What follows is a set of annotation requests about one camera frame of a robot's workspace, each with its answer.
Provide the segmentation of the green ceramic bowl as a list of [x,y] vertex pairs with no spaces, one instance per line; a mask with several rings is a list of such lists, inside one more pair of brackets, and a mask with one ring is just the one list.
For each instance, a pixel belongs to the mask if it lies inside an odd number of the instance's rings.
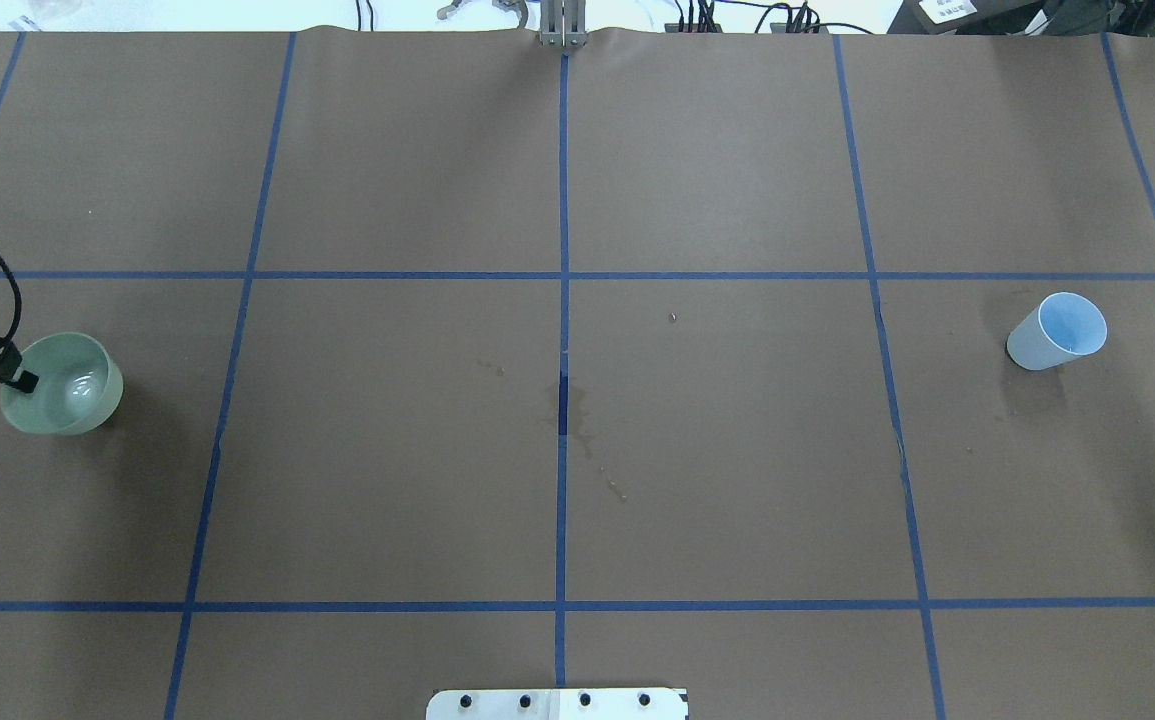
[[21,352],[21,373],[36,374],[32,392],[3,386],[0,410],[20,432],[79,436],[116,414],[125,381],[114,357],[96,337],[64,332],[42,337]]

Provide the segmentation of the blue plastic cup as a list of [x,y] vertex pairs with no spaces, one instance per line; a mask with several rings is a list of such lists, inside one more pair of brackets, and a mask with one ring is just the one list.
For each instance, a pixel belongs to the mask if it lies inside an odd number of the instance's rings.
[[1058,292],[1040,300],[1009,332],[1005,350],[1020,368],[1043,372],[1097,354],[1106,340],[1106,318],[1093,300]]

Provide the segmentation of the aluminium frame post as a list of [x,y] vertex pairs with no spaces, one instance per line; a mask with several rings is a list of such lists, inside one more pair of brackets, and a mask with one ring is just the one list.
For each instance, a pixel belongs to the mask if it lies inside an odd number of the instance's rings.
[[537,38],[544,47],[582,47],[589,40],[584,0],[539,1]]

